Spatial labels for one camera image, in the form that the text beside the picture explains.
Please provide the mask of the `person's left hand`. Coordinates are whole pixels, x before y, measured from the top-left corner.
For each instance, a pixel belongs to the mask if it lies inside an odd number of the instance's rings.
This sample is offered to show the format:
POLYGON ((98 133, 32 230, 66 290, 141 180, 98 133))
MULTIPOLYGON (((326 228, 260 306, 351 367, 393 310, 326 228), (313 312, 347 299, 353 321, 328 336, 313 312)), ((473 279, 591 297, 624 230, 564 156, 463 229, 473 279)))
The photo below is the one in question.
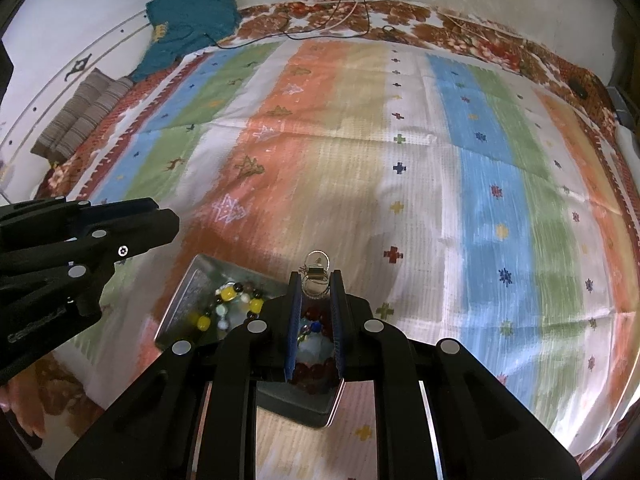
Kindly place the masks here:
POLYGON ((1 386, 1 409, 12 412, 29 436, 46 436, 44 411, 39 399, 37 372, 31 365, 1 386))

